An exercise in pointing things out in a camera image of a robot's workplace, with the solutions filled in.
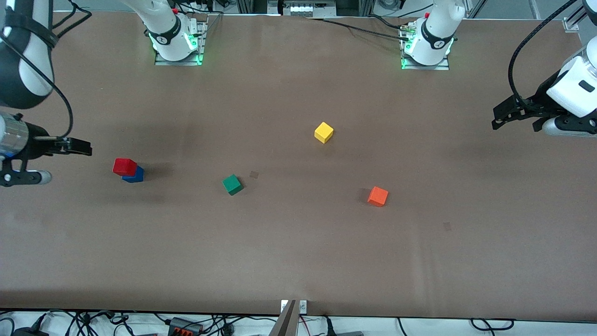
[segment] green cube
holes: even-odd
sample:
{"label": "green cube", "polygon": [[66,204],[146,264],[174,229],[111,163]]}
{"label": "green cube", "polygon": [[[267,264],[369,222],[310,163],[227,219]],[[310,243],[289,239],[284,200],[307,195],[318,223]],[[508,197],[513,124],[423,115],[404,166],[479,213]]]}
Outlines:
{"label": "green cube", "polygon": [[225,178],[222,181],[222,184],[224,185],[224,188],[226,188],[226,191],[230,194],[230,196],[232,196],[232,195],[238,193],[240,190],[242,190],[241,181],[239,181],[238,178],[236,177],[236,175],[234,175],[234,174]]}

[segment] blue cube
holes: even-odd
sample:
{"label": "blue cube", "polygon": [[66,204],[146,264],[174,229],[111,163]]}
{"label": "blue cube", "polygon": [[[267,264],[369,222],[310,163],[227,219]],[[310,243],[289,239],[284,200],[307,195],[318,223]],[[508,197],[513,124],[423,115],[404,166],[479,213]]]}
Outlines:
{"label": "blue cube", "polygon": [[143,176],[145,171],[140,166],[137,166],[137,170],[135,171],[134,176],[123,176],[122,180],[127,181],[128,183],[136,183],[136,182],[143,182]]}

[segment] red cube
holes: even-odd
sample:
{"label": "red cube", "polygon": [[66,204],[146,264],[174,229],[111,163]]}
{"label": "red cube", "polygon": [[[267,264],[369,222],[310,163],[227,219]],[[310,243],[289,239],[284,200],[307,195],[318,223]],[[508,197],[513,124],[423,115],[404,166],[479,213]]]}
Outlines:
{"label": "red cube", "polygon": [[112,172],[120,176],[135,176],[137,163],[129,158],[116,158]]}

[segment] toy block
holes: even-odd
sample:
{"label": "toy block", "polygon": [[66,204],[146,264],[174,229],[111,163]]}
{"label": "toy block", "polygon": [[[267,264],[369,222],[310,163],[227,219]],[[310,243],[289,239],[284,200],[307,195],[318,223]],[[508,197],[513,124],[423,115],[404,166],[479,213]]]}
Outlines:
{"label": "toy block", "polygon": [[120,176],[135,176],[137,163],[129,158],[116,158],[112,172]]}
{"label": "toy block", "polygon": [[328,142],[328,140],[332,137],[332,134],[334,134],[334,129],[326,123],[321,123],[321,125],[315,129],[315,137],[317,140],[323,143]]}
{"label": "toy block", "polygon": [[384,204],[386,204],[387,194],[387,190],[381,189],[380,187],[373,187],[373,189],[371,189],[371,193],[369,194],[367,202],[375,206],[383,206]]}
{"label": "toy block", "polygon": [[222,181],[222,184],[224,185],[224,188],[226,188],[226,191],[230,194],[230,196],[238,193],[240,190],[243,189],[241,181],[239,181],[236,175],[234,174],[225,178]]}
{"label": "toy block", "polygon": [[143,182],[144,176],[145,176],[145,170],[143,170],[143,168],[137,166],[137,170],[135,171],[135,175],[133,175],[133,176],[123,176],[122,180],[123,181],[127,181],[128,183]]}

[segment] white floor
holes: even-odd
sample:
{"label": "white floor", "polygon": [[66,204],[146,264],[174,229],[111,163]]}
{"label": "white floor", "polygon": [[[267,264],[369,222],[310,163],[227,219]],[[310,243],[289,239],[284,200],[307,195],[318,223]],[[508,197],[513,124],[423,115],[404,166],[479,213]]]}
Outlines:
{"label": "white floor", "polygon": [[[19,311],[6,313],[0,317],[10,317],[14,320],[16,328],[30,327],[44,311]],[[146,334],[157,334],[158,336],[168,335],[168,326],[164,325],[152,314],[130,313],[127,321],[136,336]],[[180,317],[189,321],[209,319],[209,315],[184,315],[184,314],[160,314],[163,319]],[[307,322],[311,336],[327,332],[327,324],[324,318],[317,316],[306,316],[314,319]],[[51,313],[42,323],[41,331],[47,332],[50,336],[62,336],[65,334],[72,318],[64,313]],[[334,330],[337,334],[342,332],[361,331],[365,336],[402,336],[395,318],[379,317],[331,317]],[[474,329],[469,320],[461,319],[410,319],[402,318],[402,324],[408,336],[474,336],[487,335],[489,332],[481,332]],[[507,324],[503,321],[490,321],[495,327]],[[268,335],[274,322],[269,320],[242,319],[234,324],[235,336]],[[93,320],[91,326],[99,336],[113,335],[115,326],[105,317]],[[0,335],[10,336],[11,325],[7,321],[0,323]],[[77,336],[77,328],[71,329],[71,336]],[[597,335],[597,323],[566,323],[566,322],[528,322],[517,321],[512,329],[508,331],[496,331],[496,336],[556,336],[556,335]],[[118,328],[115,336],[130,336],[125,328]],[[308,336],[302,324],[299,325],[297,336]]]}

